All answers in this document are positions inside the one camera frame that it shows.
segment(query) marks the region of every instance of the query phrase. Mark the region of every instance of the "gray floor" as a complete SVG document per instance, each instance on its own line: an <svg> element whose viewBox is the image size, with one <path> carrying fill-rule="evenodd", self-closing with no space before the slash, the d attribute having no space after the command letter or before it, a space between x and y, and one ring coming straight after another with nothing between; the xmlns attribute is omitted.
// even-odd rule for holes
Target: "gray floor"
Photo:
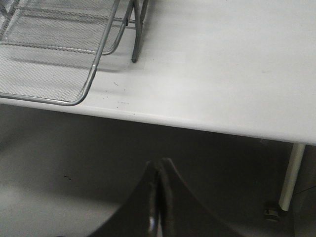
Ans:
<svg viewBox="0 0 316 237"><path fill-rule="evenodd" d="M238 232L292 237L277 200L290 144L0 105L0 236L84 237L115 212L145 161L172 158L194 195Z"/></svg>

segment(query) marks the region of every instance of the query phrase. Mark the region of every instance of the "wire mesh tray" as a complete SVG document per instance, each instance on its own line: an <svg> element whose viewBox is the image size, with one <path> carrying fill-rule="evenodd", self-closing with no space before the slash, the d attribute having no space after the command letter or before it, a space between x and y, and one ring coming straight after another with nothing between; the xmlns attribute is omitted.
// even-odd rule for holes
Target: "wire mesh tray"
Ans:
<svg viewBox="0 0 316 237"><path fill-rule="evenodd" d="M137 58L138 0L0 0L0 97L80 103L133 9Z"/></svg>

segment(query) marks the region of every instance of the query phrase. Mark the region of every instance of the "white tabletop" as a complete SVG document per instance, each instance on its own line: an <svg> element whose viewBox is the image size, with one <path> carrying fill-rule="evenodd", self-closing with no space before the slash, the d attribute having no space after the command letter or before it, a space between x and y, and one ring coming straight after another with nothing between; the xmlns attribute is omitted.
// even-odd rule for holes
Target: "white tabletop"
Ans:
<svg viewBox="0 0 316 237"><path fill-rule="evenodd" d="M316 144L316 1L151 0L73 107L0 103Z"/></svg>

